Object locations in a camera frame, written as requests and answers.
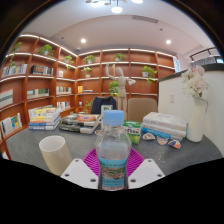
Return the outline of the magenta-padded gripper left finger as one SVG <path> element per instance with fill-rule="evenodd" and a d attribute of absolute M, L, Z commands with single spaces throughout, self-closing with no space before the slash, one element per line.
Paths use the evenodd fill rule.
<path fill-rule="evenodd" d="M 91 149 L 82 159 L 75 158 L 61 177 L 78 186 L 97 189 L 100 165 L 95 149 Z"/>

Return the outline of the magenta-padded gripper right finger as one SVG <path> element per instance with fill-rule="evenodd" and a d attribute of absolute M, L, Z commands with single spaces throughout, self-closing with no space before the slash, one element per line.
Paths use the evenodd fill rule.
<path fill-rule="evenodd" d="M 132 149 L 127 161 L 128 188 L 135 189 L 164 177 L 164 173 L 152 158 L 145 159 Z"/>

